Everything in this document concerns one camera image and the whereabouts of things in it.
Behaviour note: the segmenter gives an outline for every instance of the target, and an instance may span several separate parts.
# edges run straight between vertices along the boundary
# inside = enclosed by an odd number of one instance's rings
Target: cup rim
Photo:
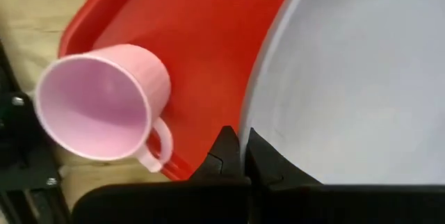
[[[141,139],[138,141],[138,144],[135,145],[133,148],[131,148],[129,151],[116,156],[116,157],[96,157],[94,155],[89,155],[89,154],[84,154],[82,152],[76,151],[74,149],[72,149],[68,144],[66,144],[65,142],[61,141],[57,135],[53,132],[53,130],[49,127],[48,122],[45,120],[45,118],[43,117],[43,113],[42,113],[42,105],[40,103],[40,100],[38,99],[40,97],[40,93],[42,90],[42,85],[45,82],[45,79],[48,77],[48,75],[55,69],[57,68],[59,65],[62,65],[64,63],[70,62],[70,61],[78,61],[78,60],[92,60],[92,61],[99,61],[100,63],[104,63],[107,65],[110,65],[111,67],[114,67],[115,69],[121,71],[121,73],[123,73],[127,78],[130,79],[130,81],[133,83],[133,85],[136,87],[136,89],[138,90],[140,96],[142,96],[143,99],[143,103],[144,103],[144,108],[145,108],[145,116],[146,116],[146,124],[145,124],[145,128],[143,131],[143,135],[141,137]],[[134,75],[132,75],[128,70],[124,69],[123,67],[121,67],[119,64],[110,61],[109,59],[103,58],[103,57],[99,57],[99,56],[94,56],[92,54],[89,53],[84,53],[84,54],[72,54],[69,56],[66,56],[65,58],[59,59],[53,63],[51,63],[47,69],[42,73],[37,86],[35,88],[35,98],[34,98],[34,104],[35,104],[35,111],[36,111],[36,115],[38,120],[40,121],[40,124],[43,126],[43,129],[50,135],[50,137],[57,142],[57,144],[59,144],[60,146],[62,146],[63,148],[65,148],[66,150],[79,155],[80,157],[84,157],[87,159],[92,159],[92,160],[97,160],[97,161],[114,161],[114,160],[118,160],[118,159],[123,159],[126,157],[132,157],[145,143],[145,141],[147,140],[149,133],[151,132],[151,126],[152,126],[152,108],[149,105],[148,102],[148,98],[144,93],[144,90],[142,89],[142,86],[139,84],[138,80],[135,78]]]

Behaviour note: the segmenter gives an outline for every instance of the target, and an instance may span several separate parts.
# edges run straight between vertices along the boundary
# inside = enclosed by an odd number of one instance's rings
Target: screw
[[[47,180],[47,185],[48,186],[53,186],[57,184],[57,179],[56,178],[48,178]]]
[[[23,106],[25,101],[20,97],[13,97],[13,105],[14,106]]]

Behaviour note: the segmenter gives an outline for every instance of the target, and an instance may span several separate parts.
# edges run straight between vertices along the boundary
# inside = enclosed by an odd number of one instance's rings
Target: beige surface
[[[23,90],[32,91],[40,73],[55,60],[61,33],[84,1],[0,0],[0,38]],[[101,185],[167,180],[134,160],[92,162],[55,149],[67,165],[63,190],[70,206]]]

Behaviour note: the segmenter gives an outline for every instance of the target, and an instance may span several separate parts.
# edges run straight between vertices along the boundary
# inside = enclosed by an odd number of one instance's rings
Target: red tray
[[[170,179],[188,179],[221,127],[238,129],[245,88],[283,0],[87,0],[63,34],[59,56],[128,42],[167,67],[162,118],[173,132]],[[150,138],[150,149],[159,143]]]

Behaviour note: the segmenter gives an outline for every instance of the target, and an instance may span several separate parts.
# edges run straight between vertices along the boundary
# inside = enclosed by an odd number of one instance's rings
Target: black metal frame
[[[188,181],[94,189],[75,204],[74,223],[445,222],[445,186],[323,185],[254,129],[246,152],[247,177],[236,134],[223,127]]]
[[[1,42],[0,178],[0,208],[9,223],[70,223],[48,136],[31,98],[20,90]]]

